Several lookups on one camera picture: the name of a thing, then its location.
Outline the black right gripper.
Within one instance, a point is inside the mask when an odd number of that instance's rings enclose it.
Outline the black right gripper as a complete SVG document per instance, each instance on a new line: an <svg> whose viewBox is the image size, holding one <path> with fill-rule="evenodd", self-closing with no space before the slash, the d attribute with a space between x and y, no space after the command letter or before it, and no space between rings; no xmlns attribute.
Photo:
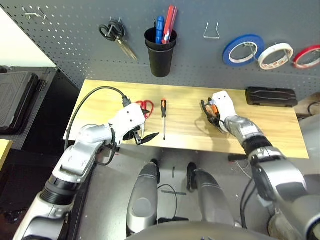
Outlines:
<svg viewBox="0 0 320 240"><path fill-rule="evenodd" d="M224 127L224 121L221 120L220 114L208 114L207 115L207 120L209 123L211 123L214 127L216 127L221 133L225 133L226 131L223 130L222 127Z"/></svg>

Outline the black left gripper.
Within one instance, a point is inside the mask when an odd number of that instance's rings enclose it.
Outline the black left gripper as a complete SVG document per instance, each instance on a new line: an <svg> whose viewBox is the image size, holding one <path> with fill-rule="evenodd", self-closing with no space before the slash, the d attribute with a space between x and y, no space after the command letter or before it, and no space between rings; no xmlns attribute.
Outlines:
<svg viewBox="0 0 320 240"><path fill-rule="evenodd" d="M147 110L147 109L142 109L142 113L143 113L143 115L144 115L144 118L145 118L145 119L148 119L150 111ZM156 132L156 133L152 133L152 134L150 134L150 135L147 135L147 136L144 137L144 138L141 138L140 135L139 135L139 129L138 129L138 128L135 128L135 129L127 132L127 133L123 136L122 140L123 140L123 141L135 140L135 144L136 144L136 145L143 145L143 144L145 144L145 143L150 142L151 140L153 140L153 139L154 139L155 137L157 137L158 135L159 135L159 133Z"/></svg>

